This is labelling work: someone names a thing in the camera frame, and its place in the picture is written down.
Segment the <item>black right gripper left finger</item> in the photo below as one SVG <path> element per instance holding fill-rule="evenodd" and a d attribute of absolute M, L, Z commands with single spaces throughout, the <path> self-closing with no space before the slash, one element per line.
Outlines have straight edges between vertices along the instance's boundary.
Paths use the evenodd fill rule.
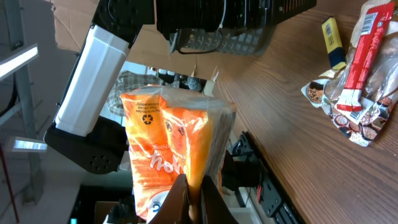
<path fill-rule="evenodd" d="M 188 209 L 187 179 L 185 174 L 180 174 L 149 224 L 189 224 Z"/>

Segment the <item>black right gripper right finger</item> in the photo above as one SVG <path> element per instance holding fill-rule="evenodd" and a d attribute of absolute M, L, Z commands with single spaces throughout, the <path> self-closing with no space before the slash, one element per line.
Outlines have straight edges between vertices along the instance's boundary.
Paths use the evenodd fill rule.
<path fill-rule="evenodd" d="M 201 188 L 203 191 L 207 224 L 238 224 L 211 177 L 204 176 Z"/>

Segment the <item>orange tissue pack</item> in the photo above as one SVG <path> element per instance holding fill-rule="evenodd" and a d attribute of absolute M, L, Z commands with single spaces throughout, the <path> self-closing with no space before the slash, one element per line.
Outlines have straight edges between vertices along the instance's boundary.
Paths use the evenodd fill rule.
<path fill-rule="evenodd" d="M 120 98 L 138 216 L 151 221 L 180 174 L 187 176 L 193 197 L 206 175 L 221 189 L 233 102 L 168 86 L 144 86 Z"/>

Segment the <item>brown snack bag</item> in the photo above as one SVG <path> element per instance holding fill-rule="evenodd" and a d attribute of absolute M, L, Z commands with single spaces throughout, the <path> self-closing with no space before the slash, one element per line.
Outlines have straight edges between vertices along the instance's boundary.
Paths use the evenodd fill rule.
<path fill-rule="evenodd" d="M 368 1 L 363 4 L 345 54 L 346 66 L 340 70 L 332 68 L 320 75 L 318 80 L 306 84 L 301 92 L 316 108 L 322 108 L 334 125 L 352 142 L 366 147 L 387 123 L 397 103 L 397 4 L 381 46 L 373 61 L 369 75 L 359 99 L 362 110 L 349 112 L 336 108 L 343 91 L 359 42 L 364 17 L 375 6 L 391 1 Z"/>

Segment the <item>yellow highlighter marker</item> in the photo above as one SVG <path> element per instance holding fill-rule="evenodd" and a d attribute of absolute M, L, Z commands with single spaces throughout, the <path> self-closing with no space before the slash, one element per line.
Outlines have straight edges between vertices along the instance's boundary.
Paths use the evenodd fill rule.
<path fill-rule="evenodd" d="M 333 70 L 342 69 L 346 66 L 345 51 L 336 19 L 333 16 L 323 22 L 322 32 L 331 68 Z"/>

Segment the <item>red chocolate bar wrapper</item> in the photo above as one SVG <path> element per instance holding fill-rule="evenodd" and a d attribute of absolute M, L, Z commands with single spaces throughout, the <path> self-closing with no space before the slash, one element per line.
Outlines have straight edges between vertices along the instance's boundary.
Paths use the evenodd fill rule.
<path fill-rule="evenodd" d="M 394 2 L 370 8 L 364 17 L 359 42 L 345 86 L 336 103 L 341 111 L 361 111 L 359 101 L 373 61 L 394 12 Z"/>

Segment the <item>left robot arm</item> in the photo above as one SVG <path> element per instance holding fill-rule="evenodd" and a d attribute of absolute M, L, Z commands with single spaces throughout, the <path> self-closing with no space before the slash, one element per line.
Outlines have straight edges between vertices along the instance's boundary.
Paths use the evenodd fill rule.
<path fill-rule="evenodd" d="M 182 72 L 215 52 L 259 55 L 274 27 L 316 5 L 307 1 L 96 1 L 45 142 L 88 172 L 116 171 L 124 128 L 100 111 L 125 61 Z"/>

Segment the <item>grey plastic mesh basket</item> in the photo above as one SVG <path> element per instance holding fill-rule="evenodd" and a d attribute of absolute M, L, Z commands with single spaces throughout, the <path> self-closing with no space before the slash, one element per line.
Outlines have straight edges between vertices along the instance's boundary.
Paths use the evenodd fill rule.
<path fill-rule="evenodd" d="M 253 30 L 221 29 L 215 32 L 205 32 L 202 29 L 182 29 L 170 34 L 169 52 L 185 55 L 213 52 L 261 55 L 269 45 L 274 31 L 274 26 Z"/>

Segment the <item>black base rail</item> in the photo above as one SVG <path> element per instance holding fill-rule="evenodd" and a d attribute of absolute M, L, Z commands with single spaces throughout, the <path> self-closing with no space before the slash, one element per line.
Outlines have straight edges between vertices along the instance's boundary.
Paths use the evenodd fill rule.
<path fill-rule="evenodd" d="M 247 131 L 242 132 L 237 143 L 234 144 L 232 156 L 244 162 L 252 162 L 259 168 L 256 195 L 267 217 L 281 224 L 305 224 L 253 137 Z"/>

